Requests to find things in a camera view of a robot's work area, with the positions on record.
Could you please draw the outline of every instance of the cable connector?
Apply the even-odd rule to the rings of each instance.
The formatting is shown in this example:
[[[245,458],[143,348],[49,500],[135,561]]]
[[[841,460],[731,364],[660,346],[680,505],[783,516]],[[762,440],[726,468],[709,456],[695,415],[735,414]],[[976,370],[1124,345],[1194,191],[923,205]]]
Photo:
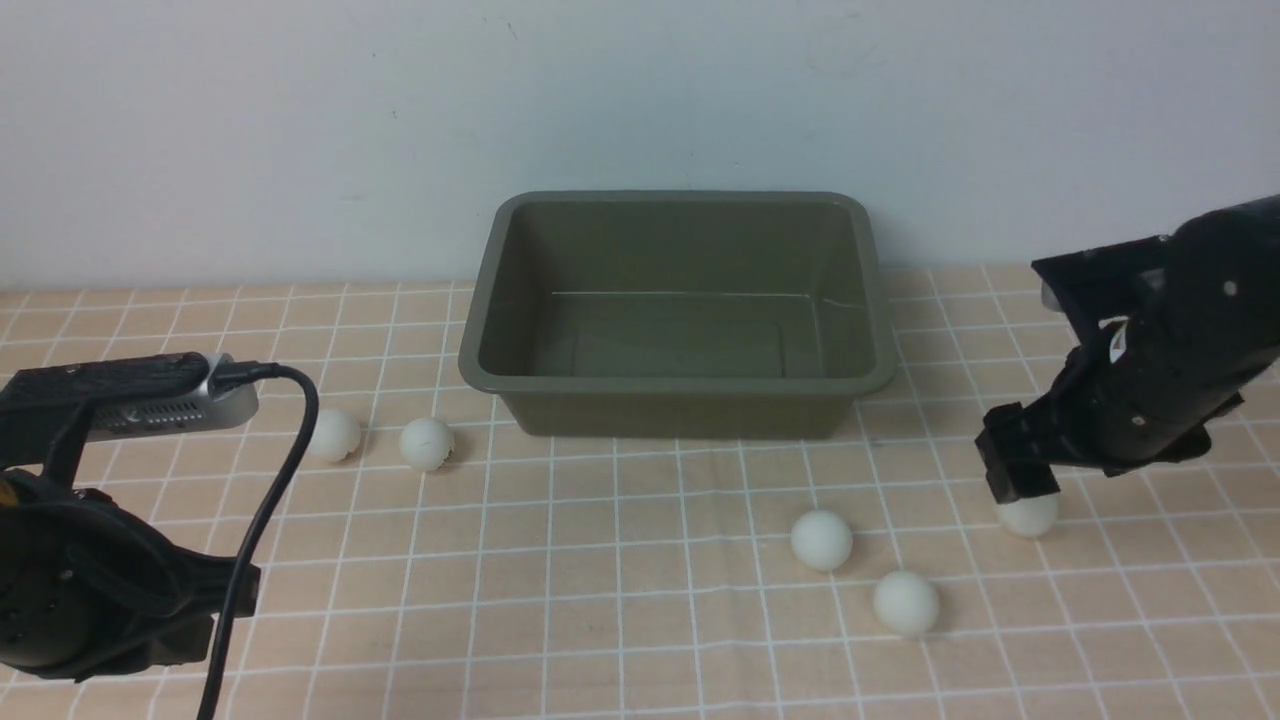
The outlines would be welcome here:
[[[214,368],[209,375],[210,395],[230,392],[241,386],[280,377],[279,363],[259,363],[246,360],[243,363],[224,363]]]

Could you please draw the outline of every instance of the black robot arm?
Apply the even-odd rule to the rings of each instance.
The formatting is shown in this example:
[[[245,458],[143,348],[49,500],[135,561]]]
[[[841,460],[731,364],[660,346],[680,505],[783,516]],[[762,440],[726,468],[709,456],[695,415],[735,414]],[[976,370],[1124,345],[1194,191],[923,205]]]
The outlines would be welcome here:
[[[1059,492],[1050,465],[1120,475],[1204,455],[1204,423],[1280,356],[1280,195],[1032,268],[1080,345],[1041,398],[983,418],[1000,503]]]

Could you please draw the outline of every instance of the plastic tub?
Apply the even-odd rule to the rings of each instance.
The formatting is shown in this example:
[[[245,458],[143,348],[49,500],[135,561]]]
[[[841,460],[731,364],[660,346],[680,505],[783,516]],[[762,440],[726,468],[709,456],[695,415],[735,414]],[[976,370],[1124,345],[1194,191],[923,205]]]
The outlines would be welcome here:
[[[535,192],[458,357],[535,436],[822,438],[896,354],[870,224],[824,192]]]

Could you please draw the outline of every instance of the white grid line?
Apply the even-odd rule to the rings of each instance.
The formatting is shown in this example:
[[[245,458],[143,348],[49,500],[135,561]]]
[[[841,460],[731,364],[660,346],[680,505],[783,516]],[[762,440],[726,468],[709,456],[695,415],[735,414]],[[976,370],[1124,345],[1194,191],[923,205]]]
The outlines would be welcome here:
[[[335,323],[338,322],[338,319],[342,318],[342,309],[343,309],[343,306],[344,306],[346,302],[347,302],[347,296],[346,295],[342,295],[342,296],[338,297],[338,313],[337,313],[337,315],[334,318]],[[329,372],[329,356],[333,355],[333,346],[334,346],[334,342],[337,342],[337,340],[338,340],[338,329],[334,328],[333,334],[329,336],[329,351],[325,354],[324,364],[320,366],[320,377],[316,378],[316,380],[315,380],[315,384],[316,384],[317,388],[324,384],[325,374]],[[387,342],[388,343],[390,342],[390,333],[387,333]],[[381,364],[381,368],[379,368],[379,370],[378,370],[378,382],[379,382],[379,384],[381,384],[383,370],[385,370],[385,369],[387,369],[387,360],[384,359],[383,364]],[[374,396],[374,405],[376,406],[376,404],[378,404],[378,396]],[[323,395],[321,395],[320,405],[321,405],[321,409],[324,409],[324,396]],[[361,454],[360,454],[360,464],[356,466],[356,487],[351,492],[351,505],[348,506],[348,511],[356,509],[356,498],[360,495],[360,475],[361,475],[361,473],[365,469],[365,457],[367,456],[367,452],[369,452],[369,441],[370,441],[371,437],[372,436],[366,434],[364,438],[361,438],[361,443],[360,443],[360,451],[361,451]],[[346,557],[346,555],[347,555],[347,541],[351,539],[351,521],[352,521],[352,518],[348,516],[347,521],[343,524],[343,528],[342,528],[342,543],[338,546],[340,548],[339,552],[338,552],[338,557],[339,559]],[[276,533],[276,537],[279,537],[283,532],[284,532],[284,528],[282,527],[280,530]],[[340,582],[342,582],[342,566],[338,566],[337,569],[334,569],[333,582],[329,585],[329,603],[326,606],[329,610],[333,610],[333,605],[334,605],[334,602],[338,598],[338,584]],[[311,678],[307,682],[307,697],[306,697],[306,700],[302,703],[302,716],[303,717],[307,717],[307,716],[311,715],[311,698],[315,696],[316,679],[320,676],[320,666],[321,666],[323,659],[324,659],[325,638],[329,635],[329,621],[330,621],[330,616],[325,615],[324,623],[320,625],[320,643],[316,646],[316,661],[315,661],[315,666],[311,669]]]
[[[275,348],[280,343],[280,334],[282,334],[282,332],[284,329],[284,318],[288,316],[288,314],[289,314],[289,302],[291,301],[292,301],[292,299],[285,299],[284,300],[284,310],[280,313],[280,323],[279,323],[279,325],[275,329],[275,337],[271,338],[271,351],[268,354],[268,356],[264,360],[271,360],[271,359],[275,357]],[[244,357],[238,357],[237,360],[246,360],[246,359]],[[298,421],[300,423],[302,421],[301,416],[298,418]],[[236,451],[236,460],[237,460],[237,462],[239,462],[239,454],[244,451],[244,443],[248,442],[250,427],[251,425],[252,425],[252,420],[244,423],[244,433],[241,436],[239,450]],[[280,464],[282,465],[284,464],[284,456],[280,456]],[[223,491],[223,497],[221,497],[221,500],[219,501],[219,505],[218,505],[219,523],[227,519],[223,515],[223,512],[224,512],[224,509],[227,507],[227,497],[230,495],[232,483],[236,482],[237,477],[244,477],[244,475],[239,475],[239,474],[234,473],[234,466],[233,466],[232,477],[228,478],[227,488]],[[293,492],[292,483],[289,484],[289,489],[287,492],[292,495],[292,492]],[[285,502],[288,502],[288,498],[287,497],[282,497],[279,507],[283,507]],[[265,557],[268,557],[268,559],[270,559],[270,557],[273,557],[275,555],[275,547],[276,547],[276,543],[279,543],[279,539],[280,539],[280,519],[279,519],[279,516],[273,518],[271,521],[275,523],[275,537],[271,538],[271,548],[265,553]],[[218,534],[218,525],[219,525],[219,523],[214,523],[214,527],[210,530],[210,536],[209,536],[209,542],[210,543],[212,543],[214,537],[216,537],[216,534]],[[253,555],[255,556],[264,555],[262,551],[261,551],[261,546],[259,546],[259,548],[253,552]],[[261,605],[261,602],[262,602],[262,589],[266,588],[269,578],[270,578],[270,571],[266,568],[262,568],[262,575],[261,575],[261,578],[259,580],[261,583],[261,588],[259,591],[259,598],[257,598],[259,600],[259,605]],[[257,628],[257,620],[256,620],[256,618],[244,618],[244,619],[241,619],[239,623],[244,623],[246,620],[248,621],[248,630],[244,633],[244,646],[243,646],[243,651],[244,651],[243,653],[244,655],[247,655],[250,646],[253,644],[253,630]],[[243,665],[243,656],[241,659],[241,662],[238,662],[237,665]],[[236,680],[233,683],[230,683],[229,685],[227,685],[227,684],[223,685],[223,700],[221,700],[221,702],[225,703],[225,706],[227,706],[227,710],[225,710],[227,717],[232,717],[233,716],[232,715],[232,708],[233,708],[233,706],[236,703],[236,692],[238,689],[239,689],[239,678],[236,678]],[[151,707],[148,710],[148,719],[150,720],[155,720],[155,701],[159,697],[160,697],[160,692],[156,691],[156,697],[154,697],[151,700]]]
[[[809,461],[809,443],[800,443],[800,455],[804,459],[804,473],[809,480],[809,503],[814,509],[818,509],[818,483],[813,479],[813,464]],[[849,624],[845,623],[845,603],[840,598],[840,588],[836,585],[835,573],[827,573],[827,585],[831,587],[831,600],[836,605],[836,623],[840,625],[840,639],[845,646],[845,662],[849,664],[849,679],[854,685],[854,696],[858,698],[858,716],[863,716],[863,691],[858,682],[858,667],[854,665],[854,648],[851,646],[851,638],[849,637]]]
[[[705,691],[703,688],[703,653],[698,647],[701,639],[698,637],[698,596],[694,593],[694,556],[692,547],[689,543],[689,512],[685,510],[685,462],[682,460],[682,452],[680,450],[680,441],[676,441],[676,488],[680,495],[680,533],[684,538],[681,546],[685,551],[685,583],[689,585],[689,626],[694,641],[694,678],[698,680],[698,717],[707,720],[707,711],[703,707],[707,705]],[[621,493],[614,492],[613,497],[620,497]],[[621,598],[618,600],[618,606],[621,607]]]
[[[937,281],[933,278],[933,273],[932,272],[928,273],[928,277],[929,277],[929,282],[933,283],[933,288],[936,291],[937,290]],[[947,315],[947,309],[946,309],[945,304],[942,305],[942,316],[943,318],[950,318]],[[973,387],[974,392],[978,392],[978,383],[977,383],[977,380],[974,380],[973,372],[969,370],[969,364],[964,359],[964,350],[960,347],[960,340],[955,336],[955,328],[951,328],[950,320],[947,323],[947,329],[951,332],[951,341],[955,343],[956,352],[960,355],[960,366],[964,368],[965,377],[969,378],[969,383]],[[1009,331],[1005,331],[1005,332],[1010,336],[1010,338],[1012,338],[1012,333],[1011,332],[1009,332]],[[911,384],[911,391],[915,392],[914,380],[913,380],[913,384]],[[979,404],[979,407],[983,411],[986,411],[986,402],[979,398],[978,404]],[[920,413],[920,421],[924,423],[924,413],[923,413],[923,410]],[[931,430],[929,430],[928,425],[925,425],[924,434],[928,436],[929,432]],[[938,456],[937,446],[933,442],[929,442],[929,447],[933,450],[933,461],[937,462],[938,470],[941,471],[942,470],[942,459]],[[945,487],[946,493],[947,493],[947,501],[951,503],[951,512],[955,515],[956,521],[959,523],[960,521],[960,506],[956,503],[955,495],[951,492],[951,486],[943,486],[943,487]],[[977,560],[977,557],[973,553],[973,546],[969,543],[969,533],[968,533],[968,530],[965,530],[965,528],[964,528],[963,524],[960,527],[960,542],[964,543],[964,550],[965,550],[965,553],[969,556],[969,562],[973,564],[974,570],[980,575],[982,570],[978,568],[978,560]],[[980,578],[978,579],[978,593],[982,596],[982,601],[987,606],[987,616],[991,619],[991,624],[995,626],[996,625],[996,610],[995,610],[995,607],[992,607],[992,605],[991,605],[991,597],[987,594],[987,585],[982,582]],[[1014,665],[1009,661],[1009,651],[1005,650],[1005,643],[1004,643],[1004,641],[1000,639],[998,634],[996,635],[996,646],[1000,648],[1000,660],[1005,665],[1005,671],[1009,673],[1009,682],[1014,687],[1014,697],[1018,698],[1018,711],[1021,714],[1023,720],[1027,720],[1027,702],[1025,702],[1025,700],[1023,700],[1023,692],[1018,687],[1018,675],[1014,673]]]
[[[742,473],[742,489],[746,491],[751,487],[751,479],[746,469],[746,451],[742,448],[742,441],[737,441],[737,468]],[[765,597],[768,593],[764,592],[767,583],[764,582],[764,566],[760,564],[760,541],[755,530],[755,511],[751,507],[751,493],[748,492],[745,497],[746,527],[751,534],[751,559],[755,561],[755,582],[760,584],[758,592],[760,596],[760,618],[764,623],[764,639],[769,648],[769,673],[773,674],[773,703],[777,707],[778,720],[786,720],[782,711],[782,676],[778,674],[778,659],[773,643],[773,625],[769,623],[769,601]]]
[[[983,268],[982,274],[983,279],[987,281],[988,287],[991,287],[991,275],[987,273],[986,268]],[[1000,310],[1001,319],[1004,319],[1005,309],[1000,307],[998,302],[996,304],[996,307]],[[1016,350],[1019,356],[1021,356],[1021,345],[1018,342],[1018,336],[1014,333],[1010,334],[1014,338],[1014,350]],[[1037,380],[1034,373],[1030,372],[1030,365],[1027,364],[1025,359],[1023,360],[1023,366],[1032,375],[1032,384],[1036,387],[1036,392],[1043,392],[1039,380]],[[1055,523],[1061,523],[1061,520],[1055,520]],[[1044,547],[1038,541],[1036,541],[1036,553],[1039,556],[1041,565],[1043,565],[1047,569],[1048,557],[1046,557]],[[1089,684],[1093,685],[1093,700],[1098,705],[1098,711],[1102,712],[1103,720],[1110,720],[1111,714],[1107,711],[1106,702],[1103,702],[1102,700],[1102,692],[1098,689],[1097,684],[1094,684],[1093,667],[1089,666],[1089,657],[1088,655],[1085,655],[1084,644],[1080,642],[1080,635],[1076,633],[1076,624],[1071,621],[1071,612],[1066,607],[1066,601],[1062,600],[1061,588],[1057,587],[1057,577],[1052,574],[1048,575],[1048,584],[1050,589],[1053,592],[1053,600],[1062,610],[1062,618],[1066,620],[1068,634],[1071,637],[1071,644],[1075,646],[1075,652],[1080,657],[1080,665],[1084,667],[1084,676],[1089,680]]]
[[[863,420],[863,409],[860,404],[854,404],[854,411],[858,413],[858,427],[867,432],[867,423]],[[876,496],[879,498],[881,512],[884,515],[884,532],[888,534],[890,546],[893,548],[893,564],[902,568],[902,548],[899,546],[897,534],[893,532],[893,516],[888,511],[888,500],[884,497],[884,483],[879,479],[879,470],[876,468],[876,459],[868,452],[868,459],[872,466],[872,479],[876,484]],[[929,653],[929,646],[924,642],[924,638],[915,641],[904,639],[904,642],[915,642],[920,647],[920,653],[924,655],[924,666],[929,671],[929,684],[933,687],[934,702],[938,706],[938,716],[946,716],[946,708],[942,706],[942,687],[938,684],[938,670],[933,666],[933,656]]]
[[[618,710],[626,711],[627,708],[627,675],[626,675],[626,655],[622,648],[626,647],[622,637],[622,503],[618,500],[618,489],[621,482],[618,479],[618,441],[613,439],[613,569],[617,577],[614,578],[614,593],[613,593],[613,610],[617,615],[618,624]],[[554,488],[552,493],[548,493],[549,498],[554,496]],[[556,512],[556,507],[552,506],[552,512]]]
[[[397,295],[396,300],[392,302],[392,318],[396,316],[396,313],[398,310],[399,310],[399,295]],[[452,314],[453,314],[453,283],[449,283],[449,300],[445,304],[445,316],[447,318],[452,316]],[[392,343],[392,338],[394,337],[394,334],[396,334],[394,328],[387,333],[387,350],[388,350],[388,352],[390,351],[390,343]],[[448,340],[448,331],[445,331],[444,333],[440,333],[440,352],[442,354],[444,352],[444,347],[448,345],[448,342],[449,342],[449,340]],[[439,386],[440,386],[440,378],[443,378],[443,377],[444,377],[444,363],[439,363],[439,364],[436,364],[436,368],[435,368],[435,386],[436,386],[436,388],[439,388]],[[435,416],[436,407],[439,407],[439,404],[440,404],[440,391],[435,389],[435,391],[431,392],[431,416],[433,418]],[[372,414],[370,414],[370,423],[372,423]],[[415,510],[413,510],[413,529],[410,532],[410,536],[408,536],[408,547],[410,547],[411,552],[412,552],[412,550],[415,547],[417,547],[417,527],[419,527],[419,521],[417,520],[420,518],[419,514],[417,514],[417,510],[420,510],[422,507],[422,500],[426,496],[426,483],[428,483],[426,475],[424,474],[419,479],[419,484],[417,484],[417,505],[415,506]],[[335,575],[337,575],[337,570],[338,569],[335,568],[334,569],[334,574]],[[413,561],[410,560],[406,564],[406,566],[404,566],[404,583],[401,587],[401,607],[399,607],[399,611],[396,615],[396,637],[392,641],[392,662],[394,662],[396,659],[399,657],[399,639],[401,639],[401,634],[404,632],[404,607],[408,605],[408,588],[410,588],[410,585],[412,583],[412,578],[413,578]],[[480,578],[476,577],[476,583],[479,583],[479,582],[480,582]],[[390,671],[387,673],[387,692],[384,693],[384,697],[383,697],[383,720],[387,720],[387,717],[390,715],[390,711],[392,711],[392,692],[393,692],[392,688],[394,687],[394,684],[396,684],[396,666],[393,665],[392,669],[390,669]]]
[[[498,397],[489,398],[489,419],[493,420],[498,416]],[[493,430],[489,432],[489,445],[485,450],[485,469],[484,469],[484,495],[481,497],[489,497],[489,480],[493,475],[493,465],[489,464],[489,459],[493,457],[493,436],[497,434]],[[480,509],[480,542],[479,550],[481,552],[476,553],[476,587],[472,589],[471,594],[471,629],[467,635],[467,660],[466,670],[462,675],[462,717],[467,716],[467,706],[471,701],[471,661],[475,657],[476,647],[476,616],[480,610],[480,585],[484,579],[481,573],[484,571],[484,536],[489,520],[489,509]]]

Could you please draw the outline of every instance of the beige grid mat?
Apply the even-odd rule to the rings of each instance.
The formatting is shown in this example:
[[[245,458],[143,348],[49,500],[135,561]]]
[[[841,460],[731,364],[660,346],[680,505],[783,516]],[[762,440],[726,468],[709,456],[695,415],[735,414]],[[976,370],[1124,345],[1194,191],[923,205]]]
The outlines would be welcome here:
[[[905,370],[831,442],[536,439],[461,380],[470,286],[0,295],[0,379],[41,364],[215,350],[308,372],[370,429],[308,461],[264,538],[223,717],[1268,717],[1280,711],[1280,383],[1216,423],[1212,464],[1062,473],[1033,543],[993,520],[986,407],[1043,391],[1073,345],[1020,268],[887,272]],[[100,486],[174,542],[237,547],[301,397],[223,433],[91,446]],[[398,457],[408,420],[456,462]],[[855,527],[833,577],[790,557],[814,505]],[[887,637],[872,583],[905,565],[945,611]],[[202,666],[83,685],[0,674],[5,717],[187,719]]]

